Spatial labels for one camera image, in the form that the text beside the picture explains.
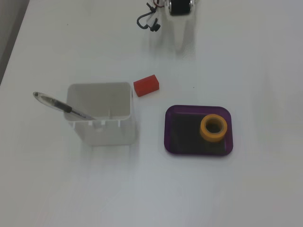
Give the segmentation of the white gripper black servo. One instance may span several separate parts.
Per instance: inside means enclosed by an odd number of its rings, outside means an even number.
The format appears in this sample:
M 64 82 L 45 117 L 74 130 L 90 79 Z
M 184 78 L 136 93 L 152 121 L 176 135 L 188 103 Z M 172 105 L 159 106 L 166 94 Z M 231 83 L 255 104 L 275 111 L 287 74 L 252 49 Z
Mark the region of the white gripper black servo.
M 196 0 L 165 0 L 164 8 L 172 27 L 174 49 L 184 53 L 195 44 Z

